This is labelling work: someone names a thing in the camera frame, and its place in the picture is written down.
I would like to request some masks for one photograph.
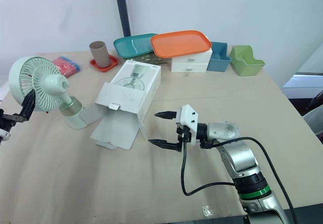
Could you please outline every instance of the red saucer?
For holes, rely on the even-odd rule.
[[[105,73],[107,71],[109,71],[110,69],[114,68],[116,65],[118,65],[118,59],[112,55],[109,54],[109,58],[110,58],[110,65],[107,66],[106,68],[100,68],[96,65],[96,62],[94,59],[92,59],[90,61],[90,64],[95,67],[96,69],[98,69],[99,71]]]

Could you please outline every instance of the white cardboard box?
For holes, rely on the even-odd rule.
[[[130,149],[160,85],[160,66],[127,60],[110,83],[104,83],[95,101],[108,107],[91,135],[110,149]]]

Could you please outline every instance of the green ring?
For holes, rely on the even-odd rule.
[[[252,199],[255,197],[259,197],[262,196],[266,193],[268,193],[271,190],[271,188],[269,187],[269,185],[266,185],[266,187],[264,187],[261,190],[255,191],[255,192],[251,192],[251,193],[247,193],[247,194],[239,194],[241,199]]]

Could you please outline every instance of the black cable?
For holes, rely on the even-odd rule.
[[[184,185],[184,171],[185,171],[185,165],[186,165],[186,155],[187,155],[187,149],[186,149],[186,142],[183,142],[183,163],[182,163],[182,169],[181,169],[181,185],[182,185],[182,190],[183,190],[183,193],[184,195],[186,196],[190,196],[202,189],[205,189],[207,187],[210,187],[210,186],[214,186],[214,185],[231,185],[231,186],[234,186],[233,183],[230,183],[230,182],[214,182],[214,183],[209,183],[207,185],[203,185],[195,190],[192,190],[191,192],[186,192],[185,190],[185,185]]]
[[[232,142],[241,141],[241,140],[251,140],[251,141],[255,142],[261,148],[262,152],[264,153],[264,155],[265,155],[265,157],[266,157],[266,159],[267,159],[267,161],[269,163],[269,166],[271,167],[271,169],[273,171],[273,174],[274,174],[274,176],[275,176],[275,178],[276,178],[279,186],[282,189],[282,192],[283,192],[283,194],[285,196],[285,199],[287,200],[288,206],[289,206],[289,208],[291,210],[291,213],[292,213],[292,216],[293,216],[294,224],[298,224],[298,221],[297,221],[297,217],[296,217],[296,214],[295,214],[295,211],[294,211],[293,204],[292,204],[291,200],[289,199],[289,196],[288,196],[288,194],[287,194],[287,192],[286,192],[286,190],[285,190],[285,188],[283,186],[283,183],[281,182],[280,178],[278,177],[278,174],[277,174],[277,172],[276,172],[276,170],[274,168],[274,165],[273,165],[271,159],[269,158],[268,153],[266,152],[265,148],[262,146],[262,144],[258,140],[254,139],[252,137],[239,137],[239,138],[235,138],[235,139],[232,139],[232,140],[228,140],[228,141],[221,142],[221,143],[218,143],[218,144],[213,145],[213,143],[215,141],[217,141],[216,139],[213,139],[212,142],[211,142],[211,144],[212,144],[212,148],[213,147],[221,147],[223,145],[226,145],[226,144],[229,144],[229,143],[232,143]]]

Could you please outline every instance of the small drawer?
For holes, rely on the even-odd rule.
[[[172,63],[173,73],[205,73],[208,64],[174,64]]]
[[[184,55],[180,57],[174,57],[171,59],[172,64],[208,64],[212,55],[212,48],[208,51],[200,52],[196,54]]]

